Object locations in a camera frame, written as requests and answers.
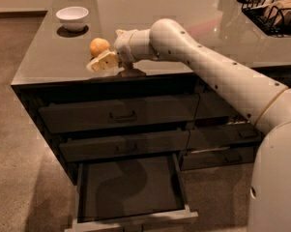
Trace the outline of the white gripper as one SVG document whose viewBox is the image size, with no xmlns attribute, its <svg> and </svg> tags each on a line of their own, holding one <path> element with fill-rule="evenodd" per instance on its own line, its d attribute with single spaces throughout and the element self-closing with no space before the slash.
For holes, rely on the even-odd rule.
<svg viewBox="0 0 291 232">
<path fill-rule="evenodd" d="M 142 60 L 152 59 L 150 46 L 150 30 L 122 30 L 116 31 L 114 51 L 105 50 L 93 58 L 86 66 L 89 72 L 97 73 L 122 65 L 131 65 Z"/>
</svg>

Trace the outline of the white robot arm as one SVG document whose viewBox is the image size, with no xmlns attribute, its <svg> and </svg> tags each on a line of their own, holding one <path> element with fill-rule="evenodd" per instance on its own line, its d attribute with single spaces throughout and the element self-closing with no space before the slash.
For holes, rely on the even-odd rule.
<svg viewBox="0 0 291 232">
<path fill-rule="evenodd" d="M 91 41 L 88 70 L 129 72 L 141 60 L 181 62 L 264 133 L 253 168 L 247 232 L 291 232 L 291 88 L 199 44 L 172 19 L 116 34 L 114 44 Z"/>
</svg>

